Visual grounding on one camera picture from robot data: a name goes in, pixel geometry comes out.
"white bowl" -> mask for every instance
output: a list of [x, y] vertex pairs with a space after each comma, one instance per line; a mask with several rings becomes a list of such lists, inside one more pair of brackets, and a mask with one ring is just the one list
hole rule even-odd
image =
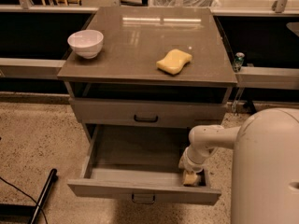
[[104, 36], [95, 30], [82, 30], [68, 37], [67, 42], [77, 55], [86, 59], [97, 56], [103, 47]]

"small object in drawer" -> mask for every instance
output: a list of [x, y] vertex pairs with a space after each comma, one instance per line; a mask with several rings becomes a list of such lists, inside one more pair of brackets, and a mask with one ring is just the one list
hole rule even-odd
[[179, 73], [186, 63], [192, 60], [192, 55], [179, 49], [170, 50], [167, 55], [156, 63], [157, 67], [171, 75]]
[[196, 172], [189, 172], [187, 170], [184, 170], [183, 172], [183, 185], [184, 186], [201, 186], [201, 183], [204, 179], [201, 174], [197, 174]]

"gray countertop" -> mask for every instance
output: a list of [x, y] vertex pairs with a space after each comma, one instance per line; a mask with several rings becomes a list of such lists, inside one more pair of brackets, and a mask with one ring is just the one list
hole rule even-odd
[[[234, 86], [221, 36], [208, 8], [100, 7], [88, 29], [104, 34], [94, 59], [74, 52], [58, 77], [67, 81]], [[156, 62], [171, 49], [192, 55], [180, 74], [168, 75]]]

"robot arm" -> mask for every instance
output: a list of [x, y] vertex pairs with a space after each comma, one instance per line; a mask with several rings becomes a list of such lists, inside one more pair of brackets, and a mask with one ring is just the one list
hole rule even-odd
[[211, 157], [217, 147], [234, 148], [240, 127], [224, 129], [220, 125], [196, 126], [189, 132], [190, 145], [185, 149], [178, 167], [187, 172], [199, 173], [206, 159]]

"open drawer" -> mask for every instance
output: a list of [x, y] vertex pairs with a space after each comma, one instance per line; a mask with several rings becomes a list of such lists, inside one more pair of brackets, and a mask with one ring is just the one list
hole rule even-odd
[[77, 196], [135, 203], [214, 204], [221, 191], [207, 172], [196, 187], [182, 185], [178, 161], [187, 129], [98, 125], [80, 179], [68, 180]]

